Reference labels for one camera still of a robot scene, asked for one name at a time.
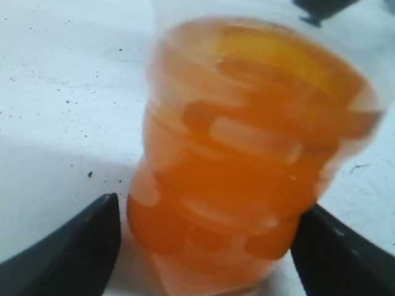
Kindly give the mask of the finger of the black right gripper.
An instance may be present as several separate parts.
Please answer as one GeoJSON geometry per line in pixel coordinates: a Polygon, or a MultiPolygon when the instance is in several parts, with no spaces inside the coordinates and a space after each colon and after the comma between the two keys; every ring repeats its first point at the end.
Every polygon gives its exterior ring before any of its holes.
{"type": "Polygon", "coordinates": [[[352,5],[352,0],[293,0],[293,4],[307,15],[300,19],[310,25],[321,25],[326,19],[352,5]]]}

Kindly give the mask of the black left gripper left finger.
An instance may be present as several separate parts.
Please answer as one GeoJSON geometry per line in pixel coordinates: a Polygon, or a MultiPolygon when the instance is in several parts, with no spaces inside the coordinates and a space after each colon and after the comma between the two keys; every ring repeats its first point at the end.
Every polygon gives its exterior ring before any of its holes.
{"type": "Polygon", "coordinates": [[[52,234],[1,263],[1,295],[102,295],[121,244],[119,200],[97,198],[52,234]]]}

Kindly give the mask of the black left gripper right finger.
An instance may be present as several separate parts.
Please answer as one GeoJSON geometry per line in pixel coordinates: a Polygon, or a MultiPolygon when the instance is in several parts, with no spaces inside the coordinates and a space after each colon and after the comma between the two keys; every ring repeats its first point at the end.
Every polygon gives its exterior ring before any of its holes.
{"type": "Polygon", "coordinates": [[[394,295],[394,256],[319,205],[303,214],[291,256],[307,295],[394,295]]]}

